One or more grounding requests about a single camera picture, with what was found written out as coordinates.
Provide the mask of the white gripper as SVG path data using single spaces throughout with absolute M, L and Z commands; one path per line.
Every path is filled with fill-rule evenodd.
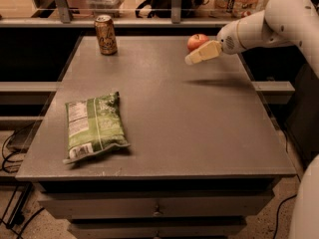
M 194 65 L 218 57 L 223 51 L 232 55 L 242 53 L 246 48 L 239 39 L 239 20 L 223 26 L 217 34 L 217 41 L 203 43 L 185 57 L 188 65 Z

